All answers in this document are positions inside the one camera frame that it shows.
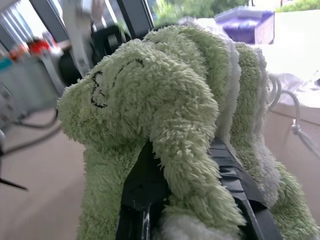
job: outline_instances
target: black cable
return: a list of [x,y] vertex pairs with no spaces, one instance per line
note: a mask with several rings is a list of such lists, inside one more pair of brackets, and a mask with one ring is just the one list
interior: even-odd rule
[[28,124],[28,123],[23,123],[21,121],[16,121],[13,124],[16,126],[25,127],[25,128],[48,129],[48,128],[51,128],[57,121],[58,121],[58,111],[56,110],[53,119],[47,124],[43,124],[43,125]]
[[49,132],[48,134],[36,139],[36,140],[33,140],[33,141],[30,141],[28,143],[25,143],[25,144],[21,144],[21,145],[18,145],[18,146],[14,146],[12,148],[9,148],[8,150],[6,150],[2,157],[6,157],[7,155],[10,155],[10,154],[13,154],[17,151],[21,151],[23,149],[26,149],[28,147],[31,147],[33,145],[36,145],[36,144],[39,144],[41,142],[44,142],[46,140],[48,140],[49,138],[53,137],[54,135],[56,135],[57,133],[59,133],[61,130],[61,127],[58,126],[57,128],[55,128],[54,130],[52,130],[51,132]]

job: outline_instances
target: green foliage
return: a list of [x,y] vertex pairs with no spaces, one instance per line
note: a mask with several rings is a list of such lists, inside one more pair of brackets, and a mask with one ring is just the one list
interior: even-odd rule
[[297,2],[279,7],[276,9],[277,13],[307,11],[320,9],[320,0],[298,0]]
[[226,10],[247,4],[247,0],[157,0],[155,25],[177,22],[182,17],[212,18]]
[[117,24],[116,24],[123,32],[127,33],[127,34],[130,34],[129,33],[129,30],[128,30],[128,27],[127,27],[127,24],[126,24],[126,21],[121,18],[120,20],[118,20]]

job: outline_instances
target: floor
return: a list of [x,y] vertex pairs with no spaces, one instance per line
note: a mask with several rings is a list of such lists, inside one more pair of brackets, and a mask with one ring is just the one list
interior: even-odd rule
[[[46,123],[53,115],[53,111],[37,113],[28,122]],[[13,127],[6,132],[6,148],[44,134]],[[28,187],[29,192],[0,185],[1,240],[76,239],[84,188],[83,150],[60,132],[3,158],[1,177]]]

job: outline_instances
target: fuzzy fabric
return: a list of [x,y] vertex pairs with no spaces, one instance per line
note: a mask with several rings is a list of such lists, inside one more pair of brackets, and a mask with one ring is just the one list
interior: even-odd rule
[[254,177],[284,239],[316,237],[300,185],[264,144],[265,68],[244,43],[170,26],[123,44],[67,88],[61,126],[86,148],[78,240],[114,239],[123,183],[148,138],[172,192],[154,239],[240,239],[245,220],[207,155],[215,136]]

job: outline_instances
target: white wall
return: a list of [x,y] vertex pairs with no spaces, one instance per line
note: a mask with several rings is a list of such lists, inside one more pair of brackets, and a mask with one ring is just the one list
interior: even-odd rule
[[0,12],[15,2],[17,2],[17,0],[0,0]]

